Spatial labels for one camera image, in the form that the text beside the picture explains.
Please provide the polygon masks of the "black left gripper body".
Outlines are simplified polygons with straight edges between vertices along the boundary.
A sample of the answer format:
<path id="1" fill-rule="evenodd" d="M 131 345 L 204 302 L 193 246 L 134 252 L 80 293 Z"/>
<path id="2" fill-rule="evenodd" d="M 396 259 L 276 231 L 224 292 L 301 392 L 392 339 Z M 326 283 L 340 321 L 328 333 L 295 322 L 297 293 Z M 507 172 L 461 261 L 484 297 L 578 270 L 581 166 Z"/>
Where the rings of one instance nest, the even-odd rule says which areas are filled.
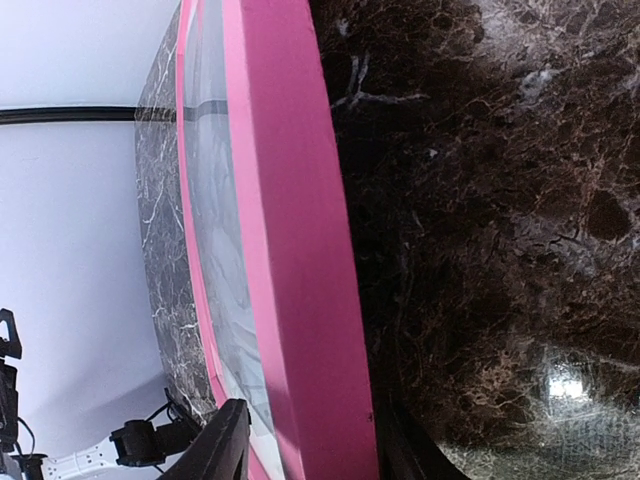
<path id="1" fill-rule="evenodd" d="M 1 323 L 7 326 L 8 338 L 1 338 L 1 451 L 10 453 L 18 439 L 18 370 L 5 361 L 6 357 L 20 360 L 22 344 L 18 335 L 14 314 L 1 310 Z"/>

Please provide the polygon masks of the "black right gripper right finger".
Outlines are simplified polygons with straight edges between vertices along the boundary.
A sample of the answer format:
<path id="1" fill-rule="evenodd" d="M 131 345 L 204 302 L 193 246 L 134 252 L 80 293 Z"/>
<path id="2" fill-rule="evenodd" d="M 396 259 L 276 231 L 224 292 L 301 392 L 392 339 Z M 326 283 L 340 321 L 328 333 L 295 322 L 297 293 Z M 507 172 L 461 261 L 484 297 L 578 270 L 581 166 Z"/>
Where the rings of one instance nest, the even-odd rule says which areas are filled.
<path id="1" fill-rule="evenodd" d="M 393 396 L 374 400 L 381 479 L 469 480 Z"/>

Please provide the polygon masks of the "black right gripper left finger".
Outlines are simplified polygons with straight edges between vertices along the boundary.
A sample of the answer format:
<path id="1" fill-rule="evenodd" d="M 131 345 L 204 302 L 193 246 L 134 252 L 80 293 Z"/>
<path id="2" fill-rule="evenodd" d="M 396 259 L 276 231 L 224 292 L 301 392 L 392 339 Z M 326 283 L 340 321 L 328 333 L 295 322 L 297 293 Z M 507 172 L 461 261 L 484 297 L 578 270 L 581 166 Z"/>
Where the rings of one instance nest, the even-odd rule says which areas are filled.
<path id="1" fill-rule="evenodd" d="M 243 399 L 229 399 L 160 480 L 247 480 L 250 414 Z"/>

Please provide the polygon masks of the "clear acrylic sheet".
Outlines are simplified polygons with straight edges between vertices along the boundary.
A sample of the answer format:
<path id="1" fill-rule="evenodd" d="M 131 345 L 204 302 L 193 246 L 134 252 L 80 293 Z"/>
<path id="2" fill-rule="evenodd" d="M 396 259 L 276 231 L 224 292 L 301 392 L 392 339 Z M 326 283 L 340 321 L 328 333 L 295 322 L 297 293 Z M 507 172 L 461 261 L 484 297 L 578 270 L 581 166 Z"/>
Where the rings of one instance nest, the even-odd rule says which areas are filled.
<path id="1" fill-rule="evenodd" d="M 189 195 L 221 375 L 250 406 L 256 435 L 274 432 L 241 240 L 224 58 L 223 4 L 188 15 L 184 134 Z"/>

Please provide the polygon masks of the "pink wooden picture frame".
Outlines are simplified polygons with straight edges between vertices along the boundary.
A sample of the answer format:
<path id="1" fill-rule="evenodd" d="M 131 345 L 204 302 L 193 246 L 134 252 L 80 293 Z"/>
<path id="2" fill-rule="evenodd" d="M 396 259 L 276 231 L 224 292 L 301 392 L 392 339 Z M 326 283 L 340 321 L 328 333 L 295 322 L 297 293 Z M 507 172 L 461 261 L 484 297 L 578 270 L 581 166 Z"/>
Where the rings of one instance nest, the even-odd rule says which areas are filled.
<path id="1" fill-rule="evenodd" d="M 191 284 L 214 398 L 221 375 L 201 270 L 184 134 L 188 15 L 180 7 L 176 110 Z M 256 435 L 253 479 L 375 479 L 377 439 L 345 194 L 305 1 L 220 1 L 236 195 L 274 432 Z"/>

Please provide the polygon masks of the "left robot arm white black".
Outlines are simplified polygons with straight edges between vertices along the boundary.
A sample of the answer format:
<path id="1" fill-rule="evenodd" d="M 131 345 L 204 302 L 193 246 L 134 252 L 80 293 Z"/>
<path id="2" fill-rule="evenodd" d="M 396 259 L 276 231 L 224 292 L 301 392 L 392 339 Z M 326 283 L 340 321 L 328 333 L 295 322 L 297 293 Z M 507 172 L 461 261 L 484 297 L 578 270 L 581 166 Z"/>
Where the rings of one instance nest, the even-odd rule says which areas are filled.
<path id="1" fill-rule="evenodd" d="M 1 310 L 1 477 L 3 479 L 89 479 L 120 468 L 160 468 L 170 456 L 185 452 L 202 430 L 172 398 L 148 418 L 130 420 L 97 444 L 64 457 L 35 450 L 25 453 L 19 430 L 35 434 L 19 415 L 18 370 L 7 363 L 22 358 L 14 314 Z"/>

